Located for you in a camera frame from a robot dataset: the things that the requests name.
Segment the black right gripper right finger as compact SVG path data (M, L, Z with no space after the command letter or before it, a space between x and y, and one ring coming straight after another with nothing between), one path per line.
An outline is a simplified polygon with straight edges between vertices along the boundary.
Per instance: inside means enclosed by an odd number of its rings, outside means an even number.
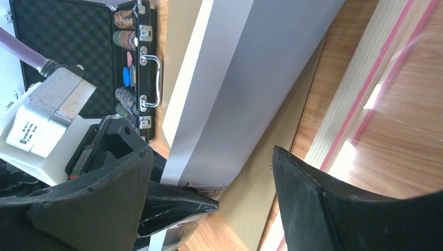
M442 192L396 199L343 182L273 149L289 250L442 250Z

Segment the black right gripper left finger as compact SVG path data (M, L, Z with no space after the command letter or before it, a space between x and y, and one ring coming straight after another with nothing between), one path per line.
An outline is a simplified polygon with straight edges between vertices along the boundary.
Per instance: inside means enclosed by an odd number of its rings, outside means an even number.
M26 197L1 199L1 250L132 250L153 150Z

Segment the wooden picture frame pink inlay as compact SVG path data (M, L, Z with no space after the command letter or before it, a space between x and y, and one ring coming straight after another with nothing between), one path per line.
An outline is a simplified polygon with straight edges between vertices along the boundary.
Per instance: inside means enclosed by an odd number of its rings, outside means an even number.
M442 1L380 1L262 250L442 250Z

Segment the black poker chip case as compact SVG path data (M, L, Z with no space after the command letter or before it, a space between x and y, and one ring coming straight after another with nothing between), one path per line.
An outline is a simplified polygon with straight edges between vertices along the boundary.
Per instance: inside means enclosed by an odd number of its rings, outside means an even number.
M5 19L15 37L63 66L80 65L96 90L80 115L101 118L125 106L140 136L156 134L162 100L162 60L157 54L154 1L5 1ZM122 70L129 67L131 87Z

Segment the blue round chip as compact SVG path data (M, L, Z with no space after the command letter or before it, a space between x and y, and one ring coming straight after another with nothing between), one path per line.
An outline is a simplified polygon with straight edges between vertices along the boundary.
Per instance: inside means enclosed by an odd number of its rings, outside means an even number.
M123 68L122 79L125 87L131 87L131 71L129 67Z

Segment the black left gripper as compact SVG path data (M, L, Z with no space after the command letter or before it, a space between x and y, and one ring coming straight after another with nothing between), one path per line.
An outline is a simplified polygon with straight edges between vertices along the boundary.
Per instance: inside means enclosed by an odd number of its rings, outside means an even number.
M166 160L148 148L124 119L92 125L63 170L68 180L50 187L1 158L2 198L132 198L146 195L137 234L151 236L191 217L216 212L218 201L196 190L163 185Z

